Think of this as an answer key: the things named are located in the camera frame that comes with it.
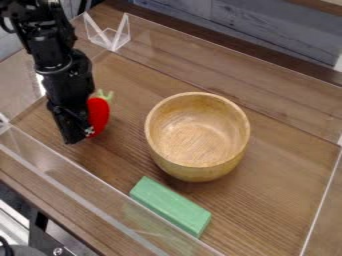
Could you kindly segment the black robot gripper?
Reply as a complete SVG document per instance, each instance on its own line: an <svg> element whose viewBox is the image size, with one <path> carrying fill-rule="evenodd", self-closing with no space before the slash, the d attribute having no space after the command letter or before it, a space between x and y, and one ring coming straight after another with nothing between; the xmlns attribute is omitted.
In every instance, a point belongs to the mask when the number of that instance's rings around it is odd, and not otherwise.
<svg viewBox="0 0 342 256"><path fill-rule="evenodd" d="M95 133L87 110L95 84L60 0L0 0L0 27L17 36L33 59L63 141L76 144Z"/></svg>

